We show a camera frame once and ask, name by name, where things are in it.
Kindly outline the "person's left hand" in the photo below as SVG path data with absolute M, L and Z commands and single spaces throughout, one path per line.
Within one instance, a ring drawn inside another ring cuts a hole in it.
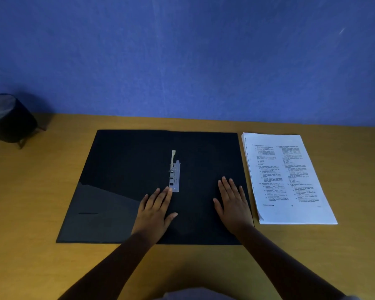
M 170 187 L 166 187 L 166 198 L 162 205 L 162 207 L 166 208 L 166 212 L 155 211 L 155 199 L 161 192 L 162 191 L 157 188 L 153 194 L 149 195 L 144 212 L 140 212 L 140 208 L 138 209 L 137 217 L 131 231 L 132 236 L 140 236 L 148 247 L 155 245 L 167 231 L 167 229 L 164 229 L 164 220 L 168 216 L 166 213 L 173 192 Z

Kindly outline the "person's right hand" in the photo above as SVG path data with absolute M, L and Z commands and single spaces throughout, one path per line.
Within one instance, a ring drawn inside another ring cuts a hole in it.
M 233 189 L 235 193 L 235 199 L 230 200 L 227 203 L 223 203 L 223 177 L 218 181 L 218 188 L 221 195 L 221 205 L 224 210 L 223 218 L 220 218 L 221 222 L 227 228 L 227 230 L 233 234 L 237 239 L 240 239 L 245 231 L 254 228 L 254 222 L 252 213 L 248 204 L 248 208 L 241 208 L 239 206 L 239 187 L 237 187 L 233 181 Z

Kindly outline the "person's left forearm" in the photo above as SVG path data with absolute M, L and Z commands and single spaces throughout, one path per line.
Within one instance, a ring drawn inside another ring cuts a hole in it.
M 146 232 L 132 234 L 58 300 L 117 300 L 125 283 L 158 240 Z

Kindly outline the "person's right forearm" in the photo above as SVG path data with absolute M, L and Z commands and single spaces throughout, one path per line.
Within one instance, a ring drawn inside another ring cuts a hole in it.
M 343 300 L 346 297 L 255 227 L 243 226 L 234 234 L 264 271 L 282 300 Z

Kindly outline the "metal folder clip mechanism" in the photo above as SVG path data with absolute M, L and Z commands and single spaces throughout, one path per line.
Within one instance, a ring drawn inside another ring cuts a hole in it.
M 169 176 L 169 187 L 174 193 L 180 191 L 180 161 L 174 160 L 176 151 L 171 151 L 171 162 L 170 162 L 170 176 Z

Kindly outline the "black open file folder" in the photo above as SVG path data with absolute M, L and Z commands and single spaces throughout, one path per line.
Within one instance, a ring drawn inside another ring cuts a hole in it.
M 223 176 L 247 192 L 237 133 L 98 130 L 56 239 L 57 243 L 120 244 L 128 239 L 145 194 L 170 182 L 180 163 L 180 188 L 166 216 L 178 216 L 158 244 L 240 245 L 220 221 Z

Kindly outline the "stack of printed white papers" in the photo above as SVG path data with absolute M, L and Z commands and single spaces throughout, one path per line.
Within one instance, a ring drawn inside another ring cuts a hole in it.
M 338 224 L 300 135 L 241 138 L 260 224 Z

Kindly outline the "person's grey clothing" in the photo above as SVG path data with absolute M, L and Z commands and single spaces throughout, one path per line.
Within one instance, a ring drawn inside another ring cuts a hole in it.
M 207 288 L 187 288 L 166 292 L 163 296 L 153 300 L 236 300 L 230 296 L 218 293 Z

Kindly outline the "black round container on legs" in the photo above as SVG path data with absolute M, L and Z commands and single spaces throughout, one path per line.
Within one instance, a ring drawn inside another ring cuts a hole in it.
M 0 94 L 0 141 L 16 144 L 21 150 L 30 137 L 46 130 L 18 98 Z

